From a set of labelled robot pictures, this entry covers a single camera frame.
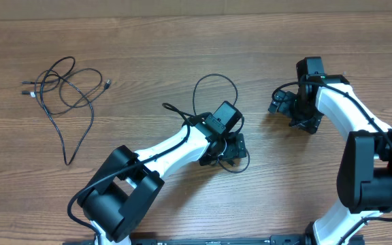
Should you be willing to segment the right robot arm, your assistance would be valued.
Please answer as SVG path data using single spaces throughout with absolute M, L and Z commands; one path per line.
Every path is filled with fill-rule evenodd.
M 336 178 L 338 198 L 302 235 L 273 235 L 281 244 L 364 244 L 358 231 L 371 221 L 392 223 L 392 127 L 357 98 L 342 75 L 325 73 L 319 56 L 297 62 L 296 93 L 279 86 L 269 113 L 314 134 L 327 117 L 345 141 Z

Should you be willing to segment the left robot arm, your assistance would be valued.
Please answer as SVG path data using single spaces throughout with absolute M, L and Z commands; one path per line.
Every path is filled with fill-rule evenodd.
M 126 146 L 112 151 L 88 184 L 74 197 L 95 232 L 94 244 L 128 244 L 129 234 L 151 207 L 164 179 L 181 167 L 233 163 L 246 158 L 244 136 L 234 131 L 242 125 L 242 113 L 224 101 L 215 113 L 185 114 L 169 103 L 164 108 L 178 113 L 184 122 L 169 139 L 135 152 Z

